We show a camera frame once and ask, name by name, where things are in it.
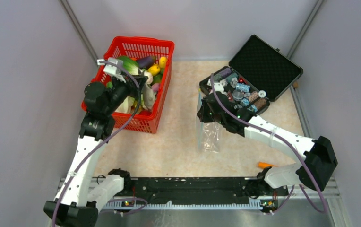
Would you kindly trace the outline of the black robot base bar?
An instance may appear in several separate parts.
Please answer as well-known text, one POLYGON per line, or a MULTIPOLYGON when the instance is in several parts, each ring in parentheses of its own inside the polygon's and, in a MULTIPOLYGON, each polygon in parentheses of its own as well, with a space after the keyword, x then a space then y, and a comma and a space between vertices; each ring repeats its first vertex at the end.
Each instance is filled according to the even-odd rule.
POLYGON ((255 177, 140 177, 125 181, 118 194, 145 199, 150 205, 232 205, 254 199, 286 196, 285 187, 271 188, 255 177))

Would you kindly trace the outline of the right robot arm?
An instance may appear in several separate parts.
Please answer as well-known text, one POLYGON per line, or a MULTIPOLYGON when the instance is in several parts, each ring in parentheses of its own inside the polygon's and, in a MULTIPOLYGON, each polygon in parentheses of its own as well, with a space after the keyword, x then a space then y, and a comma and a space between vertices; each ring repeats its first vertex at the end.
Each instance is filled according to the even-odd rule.
POLYGON ((197 117, 203 123, 216 122, 228 132, 257 140, 295 160, 294 164, 269 167, 258 174, 258 191, 270 195, 276 188, 301 184, 312 190, 324 191, 338 161, 330 139, 300 136, 271 124, 246 107, 219 92, 200 99, 197 117))

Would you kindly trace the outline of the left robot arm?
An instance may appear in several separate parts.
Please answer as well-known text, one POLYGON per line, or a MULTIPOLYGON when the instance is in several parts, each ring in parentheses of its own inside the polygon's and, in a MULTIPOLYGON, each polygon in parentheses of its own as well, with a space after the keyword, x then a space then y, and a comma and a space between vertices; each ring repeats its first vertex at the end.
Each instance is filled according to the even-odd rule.
POLYGON ((93 227, 103 207, 116 195, 130 193, 132 183, 120 170, 109 174, 90 190, 97 161, 108 141, 119 133, 114 131, 112 113, 127 97, 141 98, 147 76, 114 76, 113 87, 100 81, 89 83, 84 90, 86 114, 82 120, 77 148, 65 181, 53 200, 44 205, 45 214, 56 227, 93 227))

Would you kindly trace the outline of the clear zip top bag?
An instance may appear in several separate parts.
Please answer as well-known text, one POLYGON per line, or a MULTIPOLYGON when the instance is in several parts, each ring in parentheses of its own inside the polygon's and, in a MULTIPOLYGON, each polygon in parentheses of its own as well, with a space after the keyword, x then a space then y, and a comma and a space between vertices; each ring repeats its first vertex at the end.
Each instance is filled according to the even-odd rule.
POLYGON ((203 105, 205 95, 198 90, 198 103, 196 113, 196 141, 199 152, 218 153, 220 151, 221 125, 206 115, 208 108, 203 105))

